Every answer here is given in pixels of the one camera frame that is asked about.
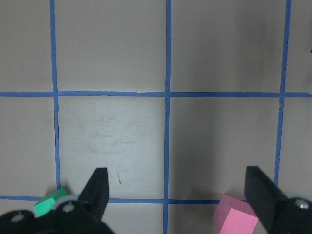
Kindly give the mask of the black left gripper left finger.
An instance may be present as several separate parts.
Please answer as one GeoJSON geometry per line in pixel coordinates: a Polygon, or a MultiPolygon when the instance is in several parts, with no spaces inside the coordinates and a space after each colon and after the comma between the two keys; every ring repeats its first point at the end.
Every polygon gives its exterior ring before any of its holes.
{"type": "Polygon", "coordinates": [[[30,210],[0,216],[2,234],[112,234],[102,221],[109,201],[107,168],[96,168],[75,198],[62,198],[48,213],[35,217],[30,210]]]}

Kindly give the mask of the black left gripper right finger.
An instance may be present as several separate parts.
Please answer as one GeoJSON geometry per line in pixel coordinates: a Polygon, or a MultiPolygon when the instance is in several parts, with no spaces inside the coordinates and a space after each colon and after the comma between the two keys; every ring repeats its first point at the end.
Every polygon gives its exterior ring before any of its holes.
{"type": "Polygon", "coordinates": [[[312,232],[312,202],[286,195],[257,166],[246,168],[244,195],[267,233],[312,232]]]}

